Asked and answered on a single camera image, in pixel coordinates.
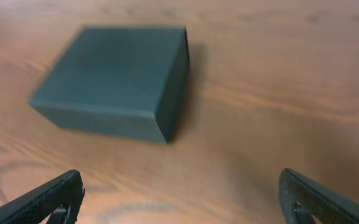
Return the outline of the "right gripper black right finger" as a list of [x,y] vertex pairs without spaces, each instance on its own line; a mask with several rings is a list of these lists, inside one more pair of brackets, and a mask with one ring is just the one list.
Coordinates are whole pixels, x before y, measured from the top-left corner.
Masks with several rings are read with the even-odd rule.
[[279,202],[287,224],[359,223],[359,204],[293,169],[281,171]]

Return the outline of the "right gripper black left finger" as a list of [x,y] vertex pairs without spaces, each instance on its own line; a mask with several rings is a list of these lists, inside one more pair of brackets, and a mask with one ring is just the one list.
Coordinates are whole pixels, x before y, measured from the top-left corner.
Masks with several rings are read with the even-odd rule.
[[0,224],[47,223],[75,224],[85,196],[77,170],[66,173],[21,195],[0,207]]

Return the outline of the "black gift box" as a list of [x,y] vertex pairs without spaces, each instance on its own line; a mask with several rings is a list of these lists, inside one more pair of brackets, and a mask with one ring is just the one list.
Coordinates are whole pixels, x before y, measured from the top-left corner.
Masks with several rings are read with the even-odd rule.
[[189,70],[184,27],[85,27],[29,104],[61,128],[167,143]]

